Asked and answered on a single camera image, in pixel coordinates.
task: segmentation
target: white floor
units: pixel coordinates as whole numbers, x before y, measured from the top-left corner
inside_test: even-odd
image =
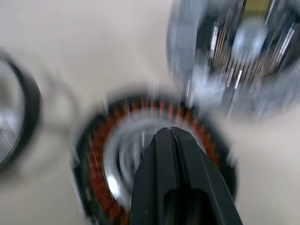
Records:
[[[0,175],[1,225],[84,224],[70,179],[69,128],[126,86],[174,88],[165,60],[170,8],[171,0],[0,2],[0,45],[29,69],[45,99],[44,123]],[[299,224],[299,114],[300,107],[262,122],[217,120],[239,158],[244,224]]]

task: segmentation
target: white surface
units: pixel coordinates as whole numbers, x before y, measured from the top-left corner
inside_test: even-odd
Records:
[[[69,86],[80,114],[129,84],[173,87],[165,60],[170,5],[170,0],[0,3],[0,45],[30,69],[47,111],[47,125],[0,176],[1,225],[84,224],[70,179],[68,129],[58,127],[74,110],[49,77]],[[300,222],[299,113],[298,107],[259,123],[220,122],[239,157],[237,208],[244,224]],[[74,124],[65,123],[63,128]]]

